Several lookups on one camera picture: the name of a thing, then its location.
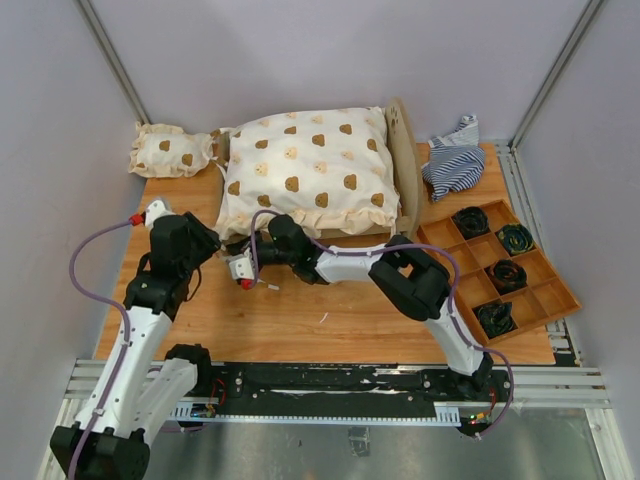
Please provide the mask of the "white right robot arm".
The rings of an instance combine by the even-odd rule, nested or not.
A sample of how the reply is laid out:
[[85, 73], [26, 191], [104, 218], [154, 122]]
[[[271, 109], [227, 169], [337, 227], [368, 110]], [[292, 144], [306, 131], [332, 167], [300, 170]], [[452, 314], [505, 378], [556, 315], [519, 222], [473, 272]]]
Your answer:
[[227, 246], [228, 268], [245, 289], [258, 283], [265, 266], [287, 265], [310, 285], [371, 282], [405, 317], [423, 323], [444, 352], [455, 392], [474, 400], [486, 392], [493, 368], [491, 354], [471, 335], [455, 303], [457, 279], [429, 253], [442, 249], [396, 234], [367, 248], [324, 246], [284, 214], [268, 224], [270, 238], [256, 229]]

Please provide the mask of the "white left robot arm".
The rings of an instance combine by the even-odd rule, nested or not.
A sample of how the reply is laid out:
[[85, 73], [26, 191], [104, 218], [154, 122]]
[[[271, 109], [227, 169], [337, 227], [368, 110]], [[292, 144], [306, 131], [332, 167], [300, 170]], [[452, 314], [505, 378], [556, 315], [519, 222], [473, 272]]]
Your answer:
[[153, 379], [155, 352], [169, 332], [189, 286], [219, 249], [217, 234], [192, 213], [150, 213], [128, 220], [150, 224], [150, 250], [113, 306], [121, 325], [97, 384], [69, 427], [58, 426], [50, 448], [69, 479], [141, 479], [151, 445], [180, 399], [200, 396], [214, 383], [209, 351], [174, 346]]

